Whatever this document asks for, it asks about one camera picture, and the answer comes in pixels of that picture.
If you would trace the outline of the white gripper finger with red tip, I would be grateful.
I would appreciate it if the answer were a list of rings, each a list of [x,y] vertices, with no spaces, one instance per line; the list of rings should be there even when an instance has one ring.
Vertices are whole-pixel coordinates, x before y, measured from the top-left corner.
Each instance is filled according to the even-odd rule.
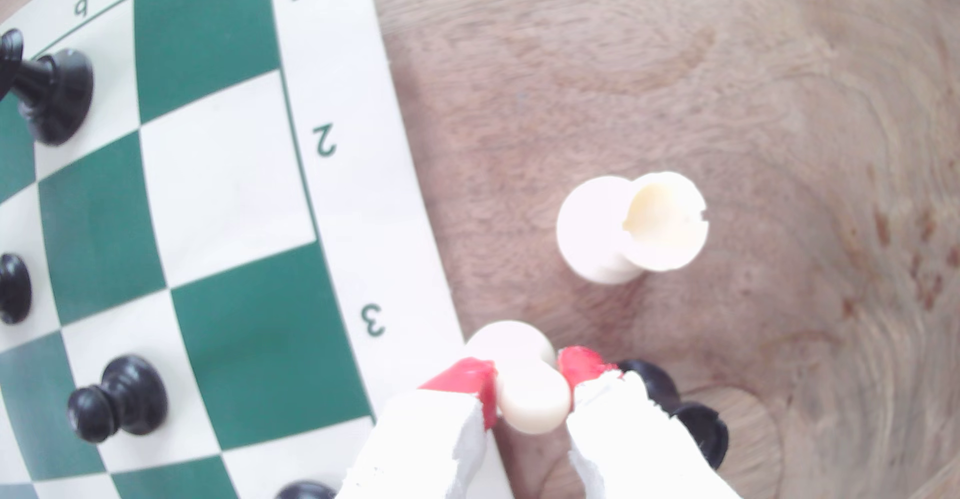
[[[569,458],[586,498],[739,498],[678,416],[664,370],[609,362],[581,345],[560,349],[557,364],[572,396]]]
[[[337,498],[465,498],[497,422],[498,370],[461,358],[393,397]]]

